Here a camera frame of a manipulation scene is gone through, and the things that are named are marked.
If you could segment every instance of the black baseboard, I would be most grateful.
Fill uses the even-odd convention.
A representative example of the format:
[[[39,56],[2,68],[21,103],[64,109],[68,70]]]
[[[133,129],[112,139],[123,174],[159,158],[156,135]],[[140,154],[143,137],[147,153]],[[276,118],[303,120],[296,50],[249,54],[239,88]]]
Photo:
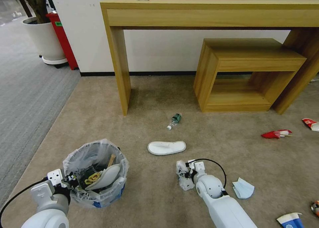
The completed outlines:
[[[115,76],[114,72],[80,72],[82,77],[86,76]],[[146,71],[130,72],[131,76],[168,76],[168,75],[195,75],[196,71]],[[251,74],[251,72],[219,72],[225,75]]]

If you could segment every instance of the white plant pot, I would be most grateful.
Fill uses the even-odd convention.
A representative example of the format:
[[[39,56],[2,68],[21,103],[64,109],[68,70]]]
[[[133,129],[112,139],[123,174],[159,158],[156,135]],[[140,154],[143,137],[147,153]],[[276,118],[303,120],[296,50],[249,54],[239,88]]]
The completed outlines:
[[[46,64],[61,64],[67,62],[51,22],[30,24],[36,20],[36,17],[30,17],[22,21],[22,24],[28,31],[38,53],[42,55],[42,60]]]

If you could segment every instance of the blue face mask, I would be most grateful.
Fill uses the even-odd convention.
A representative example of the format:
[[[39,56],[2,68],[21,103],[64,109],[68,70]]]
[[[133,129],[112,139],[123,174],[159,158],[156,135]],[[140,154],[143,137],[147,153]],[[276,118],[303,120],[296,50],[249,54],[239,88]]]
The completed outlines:
[[[233,182],[233,185],[234,192],[239,199],[251,197],[255,189],[253,185],[241,178],[238,178],[237,182]]]
[[[299,218],[301,213],[290,213],[283,215],[277,219],[277,221],[284,227],[284,228],[304,228]]]

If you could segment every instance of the wooden furniture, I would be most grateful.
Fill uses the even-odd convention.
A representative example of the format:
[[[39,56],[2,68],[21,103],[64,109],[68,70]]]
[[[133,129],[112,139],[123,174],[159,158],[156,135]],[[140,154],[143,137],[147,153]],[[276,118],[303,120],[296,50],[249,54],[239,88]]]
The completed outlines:
[[[204,39],[194,82],[203,112],[267,111],[306,58],[274,39]],[[216,79],[218,72],[253,72]]]
[[[280,114],[319,71],[319,0],[104,0],[100,4],[124,115],[131,92],[124,29],[290,29],[284,45],[307,61],[274,103]]]

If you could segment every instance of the water bottle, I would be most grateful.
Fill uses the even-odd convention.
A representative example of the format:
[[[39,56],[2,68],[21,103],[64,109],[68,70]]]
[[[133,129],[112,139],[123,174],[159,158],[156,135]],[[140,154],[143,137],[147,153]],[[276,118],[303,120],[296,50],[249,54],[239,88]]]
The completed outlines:
[[[167,129],[168,130],[171,130],[172,127],[176,126],[179,122],[180,122],[180,119],[182,118],[182,115],[180,114],[175,114],[173,117],[172,117],[172,120],[171,122],[169,123],[169,125],[167,126]]]

